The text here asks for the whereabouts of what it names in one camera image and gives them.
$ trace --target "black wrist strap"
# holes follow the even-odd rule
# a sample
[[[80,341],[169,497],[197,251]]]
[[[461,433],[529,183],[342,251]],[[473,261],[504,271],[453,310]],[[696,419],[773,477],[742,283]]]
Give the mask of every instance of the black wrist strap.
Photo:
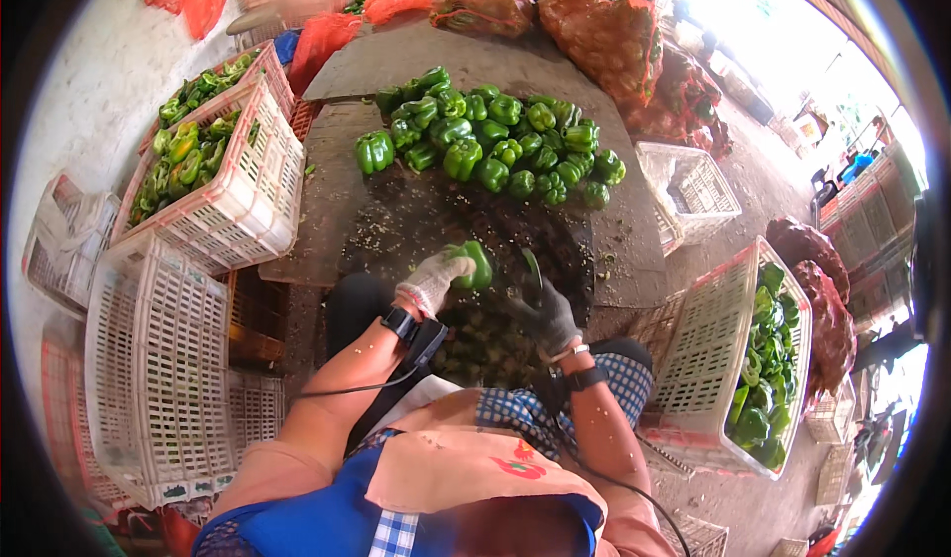
[[[600,367],[590,367],[571,375],[565,375],[565,383],[570,391],[586,390],[594,384],[604,381],[608,381],[608,374],[601,371]]]
[[[399,336],[399,340],[407,347],[413,343],[413,338],[420,328],[413,316],[401,307],[390,310],[380,323]]]

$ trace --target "white wall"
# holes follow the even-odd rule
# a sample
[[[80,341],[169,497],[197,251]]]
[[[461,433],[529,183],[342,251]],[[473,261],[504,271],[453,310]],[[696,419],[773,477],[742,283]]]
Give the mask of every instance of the white wall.
[[[37,93],[10,205],[6,287],[13,342],[37,425],[44,426],[40,341],[48,320],[65,314],[35,293],[20,270],[36,204],[61,169],[87,193],[120,198],[131,179],[139,141],[160,104],[234,49],[224,33],[240,15],[227,0],[218,24],[195,42],[181,16],[140,0],[90,0],[77,15]]]

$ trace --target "white knit glove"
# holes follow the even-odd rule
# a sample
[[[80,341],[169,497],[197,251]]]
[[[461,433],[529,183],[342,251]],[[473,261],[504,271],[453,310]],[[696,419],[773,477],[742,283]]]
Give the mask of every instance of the white knit glove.
[[[432,319],[442,309],[453,278],[476,271],[475,260],[450,257],[452,254],[452,251],[444,250],[427,257],[409,278],[397,285],[397,295],[416,305],[424,317]]]

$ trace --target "gray glove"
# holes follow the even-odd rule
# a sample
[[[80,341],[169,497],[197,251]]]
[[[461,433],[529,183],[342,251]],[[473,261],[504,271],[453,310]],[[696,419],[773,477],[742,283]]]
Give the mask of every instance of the gray glove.
[[[554,356],[572,338],[580,336],[581,331],[575,325],[572,306],[565,296],[554,288],[548,278],[542,277],[541,281],[539,309],[530,307],[521,299],[508,299],[507,308],[538,346],[549,356]]]

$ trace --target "hand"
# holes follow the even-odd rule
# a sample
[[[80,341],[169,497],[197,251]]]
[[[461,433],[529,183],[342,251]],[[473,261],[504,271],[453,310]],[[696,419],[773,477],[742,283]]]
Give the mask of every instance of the hand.
[[[542,277],[541,306],[530,307],[521,299],[509,299],[509,313],[534,338],[538,346],[548,356],[561,352],[581,331],[575,325],[572,306],[565,296],[558,292],[552,281]]]
[[[409,278],[397,285],[397,297],[403,297],[420,309],[423,316],[434,318],[446,300],[446,291],[453,278],[464,277],[476,271],[476,262],[470,257],[451,257],[444,250],[423,260]]]

